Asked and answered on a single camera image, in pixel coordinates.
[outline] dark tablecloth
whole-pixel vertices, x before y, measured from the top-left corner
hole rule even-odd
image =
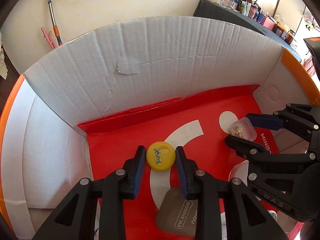
[[[302,61],[299,54],[273,31],[269,30],[257,21],[254,21],[231,9],[221,7],[207,0],[200,0],[193,16],[229,22],[253,30],[279,43],[282,47],[290,51],[298,61]]]

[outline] glass cup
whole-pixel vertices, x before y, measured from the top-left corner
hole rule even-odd
[[[220,5],[225,8],[236,8],[237,3],[233,0],[220,0]]]

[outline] cardboard flap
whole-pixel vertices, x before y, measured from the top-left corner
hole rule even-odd
[[[23,146],[23,185],[28,208],[52,209],[82,178],[90,178],[87,140],[38,96]]]
[[[35,234],[29,216],[22,179],[22,153],[26,126],[36,94],[24,80],[12,104],[1,151],[1,184],[5,207],[19,239]]]
[[[262,84],[281,52],[276,42],[237,25],[153,17],[85,34],[47,54],[24,76],[75,127],[209,89]]]
[[[282,55],[264,83],[254,93],[254,98],[263,114],[272,114],[275,111],[285,109],[287,103],[310,104],[302,86],[283,64]],[[296,151],[292,153],[300,153],[304,149],[305,144],[299,144],[303,139],[287,130],[281,129],[273,132],[273,135],[280,152],[295,145],[303,147],[299,150],[292,148]]]

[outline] white circle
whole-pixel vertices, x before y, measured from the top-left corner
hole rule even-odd
[[[268,89],[268,97],[272,101],[277,101],[279,99],[280,93],[279,90],[275,86],[271,86]]]
[[[220,114],[219,124],[225,133],[229,133],[230,125],[236,121],[238,121],[238,117],[233,112],[224,111],[222,114]]]

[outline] pink hanger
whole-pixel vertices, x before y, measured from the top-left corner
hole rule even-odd
[[[48,41],[51,49],[55,49],[55,48],[56,48],[56,45],[53,43],[53,41],[52,41],[52,39],[51,39],[51,31],[49,31],[49,36],[47,35],[47,33],[45,32],[45,30],[44,30],[43,27],[41,28],[41,31],[43,32],[44,37],[45,37],[46,40]]]

